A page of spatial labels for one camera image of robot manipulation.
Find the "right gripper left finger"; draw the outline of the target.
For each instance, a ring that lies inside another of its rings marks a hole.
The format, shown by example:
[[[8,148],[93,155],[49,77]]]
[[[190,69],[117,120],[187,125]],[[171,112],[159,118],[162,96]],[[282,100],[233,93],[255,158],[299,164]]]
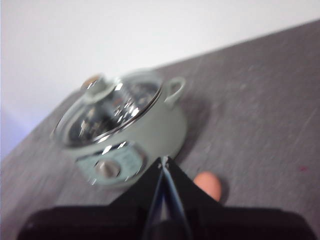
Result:
[[[139,180],[107,205],[67,205],[34,212],[19,240],[109,240],[139,237],[152,208],[162,164],[160,159]]]

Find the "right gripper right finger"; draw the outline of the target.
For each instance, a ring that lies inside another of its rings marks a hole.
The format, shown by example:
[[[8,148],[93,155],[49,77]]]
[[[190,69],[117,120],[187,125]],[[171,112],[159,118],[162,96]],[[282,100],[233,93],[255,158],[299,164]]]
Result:
[[[297,213],[276,208],[223,206],[196,186],[170,158],[165,179],[175,213],[195,240],[314,240],[316,235]]]

